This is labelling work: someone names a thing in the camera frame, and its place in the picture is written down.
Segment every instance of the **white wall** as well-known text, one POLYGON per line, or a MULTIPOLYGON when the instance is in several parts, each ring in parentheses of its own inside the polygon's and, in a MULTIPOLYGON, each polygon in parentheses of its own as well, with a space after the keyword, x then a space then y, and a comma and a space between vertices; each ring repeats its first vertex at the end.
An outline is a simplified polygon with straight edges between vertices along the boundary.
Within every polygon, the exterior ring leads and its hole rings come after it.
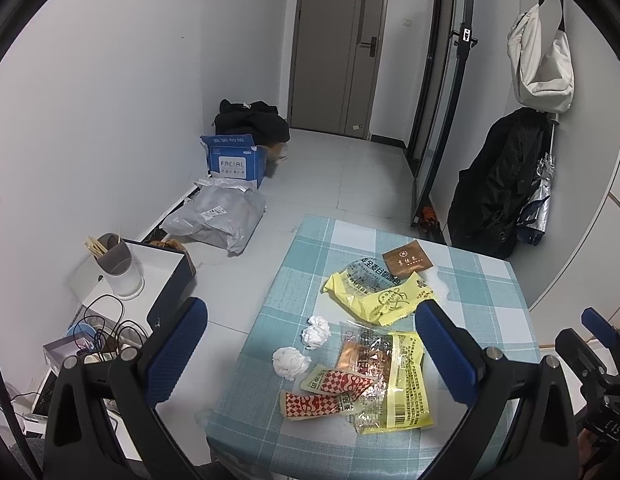
MULTIPOLYGON (((372 109, 373 135, 410 140, 430 37, 433 0, 388 0, 384 44, 372 109), (404 27, 404 20, 412 20, 404 27)), ((296 0, 288 0, 282 48, 280 113, 288 113, 296 0)))
MULTIPOLYGON (((214 131, 210 124, 219 112, 221 99, 279 105, 287 2, 203 0, 202 80, 207 133, 214 131)), ((284 65, 290 70, 290 55, 284 65)), ((280 108, 285 117, 285 108, 280 108)))
POLYGON ((276 100, 285 0, 49 0, 0 64, 0 363, 27 392, 87 235, 137 237, 206 172, 223 98, 276 100))
MULTIPOLYGON (((536 0, 522 0, 521 8, 536 0)), ((542 13, 544 38, 558 24, 558 0, 542 13)), ((450 139, 431 198, 445 223, 458 172, 472 163, 490 126, 518 108, 506 55, 506 36, 519 0, 475 0, 474 36, 450 139)), ((620 63, 586 15, 566 0, 566 32, 575 72, 575 97, 556 135, 556 180, 550 228, 536 247, 519 245, 510 258, 529 306, 563 269, 600 211, 620 150, 620 63)))

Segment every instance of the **barcode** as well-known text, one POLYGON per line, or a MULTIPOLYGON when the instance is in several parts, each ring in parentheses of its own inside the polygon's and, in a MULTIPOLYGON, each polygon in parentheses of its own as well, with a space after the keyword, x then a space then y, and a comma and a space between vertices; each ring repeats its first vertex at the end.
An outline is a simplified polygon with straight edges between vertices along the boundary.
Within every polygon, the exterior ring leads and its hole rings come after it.
POLYGON ((394 423, 405 424, 405 404, 397 404, 394 407, 394 423))

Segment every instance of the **crumpled tissue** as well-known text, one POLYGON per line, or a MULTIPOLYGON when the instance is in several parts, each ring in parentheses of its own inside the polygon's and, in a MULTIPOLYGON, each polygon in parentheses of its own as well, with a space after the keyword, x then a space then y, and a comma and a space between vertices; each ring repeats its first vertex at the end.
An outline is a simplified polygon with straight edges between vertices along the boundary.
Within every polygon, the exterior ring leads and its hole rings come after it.
POLYGON ((439 277, 439 267, 430 267, 427 270, 422 270, 419 275, 433 290, 437 303, 444 306, 448 300, 450 288, 448 284, 439 277))
POLYGON ((296 348, 279 348, 272 354, 272 366, 279 377, 293 381, 295 377, 308 370, 312 359, 296 348))
POLYGON ((301 342, 308 350, 316 350, 330 337, 330 325, 321 316, 312 316, 308 319, 311 325, 301 333, 301 342))

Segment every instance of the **black jacket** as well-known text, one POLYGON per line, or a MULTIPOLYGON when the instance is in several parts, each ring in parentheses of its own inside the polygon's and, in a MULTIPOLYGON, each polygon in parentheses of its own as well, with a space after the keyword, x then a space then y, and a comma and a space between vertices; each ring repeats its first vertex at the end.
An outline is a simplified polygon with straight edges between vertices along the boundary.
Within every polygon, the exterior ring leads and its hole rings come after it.
POLYGON ((454 247, 501 259, 512 254, 517 218, 549 142, 546 115, 531 108, 493 124, 470 168, 459 173, 448 214, 454 247))
POLYGON ((246 108, 224 99, 215 118, 217 135, 251 134, 258 146, 274 146, 290 140, 290 129, 285 119, 279 117, 276 106, 257 101, 246 108))

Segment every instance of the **gray plastic package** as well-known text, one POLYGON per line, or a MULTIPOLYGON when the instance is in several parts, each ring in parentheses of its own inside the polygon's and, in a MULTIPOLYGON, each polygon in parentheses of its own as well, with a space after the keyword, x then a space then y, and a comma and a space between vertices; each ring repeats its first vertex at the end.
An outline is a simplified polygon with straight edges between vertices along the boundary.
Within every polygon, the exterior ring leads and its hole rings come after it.
POLYGON ((245 180, 211 177, 196 184, 199 192, 169 214, 161 229, 242 253, 266 209, 265 197, 245 180))

